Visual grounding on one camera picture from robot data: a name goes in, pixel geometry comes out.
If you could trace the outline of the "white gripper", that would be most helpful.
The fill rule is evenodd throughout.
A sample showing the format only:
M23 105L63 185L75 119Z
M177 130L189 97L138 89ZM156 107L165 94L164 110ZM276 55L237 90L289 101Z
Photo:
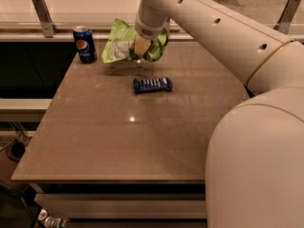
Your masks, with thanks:
M157 38L163 30L170 31L170 20L166 19L159 27L148 26L139 15L136 15L135 30L139 34L135 40L135 54L139 57L148 51L151 46L151 41L148 39Z

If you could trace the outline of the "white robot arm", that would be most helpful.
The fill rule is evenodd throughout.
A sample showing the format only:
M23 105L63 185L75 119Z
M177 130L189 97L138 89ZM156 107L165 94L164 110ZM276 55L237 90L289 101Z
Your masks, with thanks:
M242 84L247 99L206 153L208 228L304 228L304 46L213 0L141 0L137 32L172 19Z

